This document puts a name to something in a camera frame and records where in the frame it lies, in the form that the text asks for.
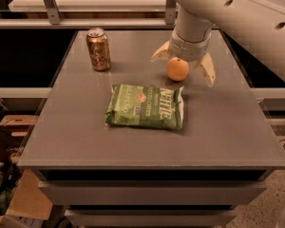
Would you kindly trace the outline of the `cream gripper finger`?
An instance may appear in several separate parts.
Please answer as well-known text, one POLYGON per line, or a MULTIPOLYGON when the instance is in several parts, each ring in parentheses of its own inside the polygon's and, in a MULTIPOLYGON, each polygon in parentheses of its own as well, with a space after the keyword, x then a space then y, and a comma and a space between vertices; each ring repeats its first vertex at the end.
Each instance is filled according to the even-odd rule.
POLYGON ((206 52, 195 62, 194 69, 202 76, 208 86, 212 86, 216 80, 216 72, 211 55, 206 52))
POLYGON ((158 60, 168 60, 171 56, 172 56, 172 52, 169 49, 169 42, 165 42, 151 56, 151 61, 156 62, 158 60))

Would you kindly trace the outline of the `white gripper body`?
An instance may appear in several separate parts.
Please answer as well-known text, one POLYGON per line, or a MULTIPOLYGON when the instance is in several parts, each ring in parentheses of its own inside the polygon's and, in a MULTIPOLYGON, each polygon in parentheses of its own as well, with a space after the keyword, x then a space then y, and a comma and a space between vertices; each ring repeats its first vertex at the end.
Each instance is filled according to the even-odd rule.
POLYGON ((201 58, 208 49, 211 35, 201 42, 187 42, 173 31, 169 40, 169 49, 173 55, 186 61, 193 62, 201 58))

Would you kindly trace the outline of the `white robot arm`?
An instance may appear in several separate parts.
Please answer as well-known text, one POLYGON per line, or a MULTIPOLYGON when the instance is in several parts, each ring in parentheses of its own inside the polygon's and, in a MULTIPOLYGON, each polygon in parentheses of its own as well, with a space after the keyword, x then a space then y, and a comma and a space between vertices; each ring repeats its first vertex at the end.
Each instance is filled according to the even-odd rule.
POLYGON ((285 8, 267 0, 176 0, 172 35, 151 57, 202 60, 218 26, 285 82, 285 8))

